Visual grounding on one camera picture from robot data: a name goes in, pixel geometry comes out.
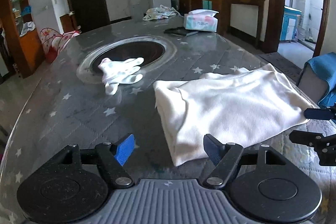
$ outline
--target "door mat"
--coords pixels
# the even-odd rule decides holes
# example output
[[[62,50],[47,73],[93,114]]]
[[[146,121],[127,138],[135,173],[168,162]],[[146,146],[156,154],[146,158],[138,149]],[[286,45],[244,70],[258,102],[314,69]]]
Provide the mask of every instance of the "door mat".
[[[295,83],[298,82],[301,69],[293,64],[291,61],[284,58],[278,52],[272,52],[270,54],[259,54],[258,56],[271,63],[274,67],[276,67],[286,76],[291,78]]]

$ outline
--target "wooden console table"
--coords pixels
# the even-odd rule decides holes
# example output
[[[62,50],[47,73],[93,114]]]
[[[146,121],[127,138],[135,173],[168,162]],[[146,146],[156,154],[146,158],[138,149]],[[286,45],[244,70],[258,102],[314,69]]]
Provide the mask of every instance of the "wooden console table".
[[[253,5],[258,7],[258,24],[257,35],[255,38],[254,47],[258,47],[260,41],[261,27],[264,16],[265,0],[208,0],[212,2],[212,9],[219,12],[216,15],[218,19],[217,33],[223,35],[230,27],[231,20],[231,4]],[[189,10],[202,9],[202,0],[189,0]]]

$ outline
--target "wooden shelf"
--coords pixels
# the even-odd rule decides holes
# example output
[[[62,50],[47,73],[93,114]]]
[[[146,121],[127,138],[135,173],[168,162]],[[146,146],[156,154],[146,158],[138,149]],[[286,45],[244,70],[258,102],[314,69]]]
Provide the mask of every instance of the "wooden shelf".
[[[32,75],[45,59],[36,28],[20,37],[23,23],[33,21],[33,18],[31,14],[16,17],[13,8],[23,11],[28,5],[29,0],[0,0],[0,20],[6,32],[8,48],[23,78]]]

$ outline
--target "gray ribbed plate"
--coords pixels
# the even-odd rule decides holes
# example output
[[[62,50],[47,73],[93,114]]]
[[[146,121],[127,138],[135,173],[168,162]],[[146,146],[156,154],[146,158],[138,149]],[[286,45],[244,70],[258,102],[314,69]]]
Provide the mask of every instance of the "gray ribbed plate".
[[[82,224],[257,224],[237,212],[223,192],[196,179],[141,179],[130,189],[116,190],[99,212]]]

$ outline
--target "white glove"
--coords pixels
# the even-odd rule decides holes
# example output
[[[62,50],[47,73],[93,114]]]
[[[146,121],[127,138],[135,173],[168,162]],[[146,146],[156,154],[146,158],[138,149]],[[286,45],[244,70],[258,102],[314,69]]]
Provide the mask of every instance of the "white glove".
[[[104,73],[102,82],[105,84],[105,93],[114,95],[119,84],[134,84],[142,79],[142,74],[132,75],[140,70],[139,65],[144,61],[142,57],[130,58],[125,61],[111,61],[104,58],[98,68]]]

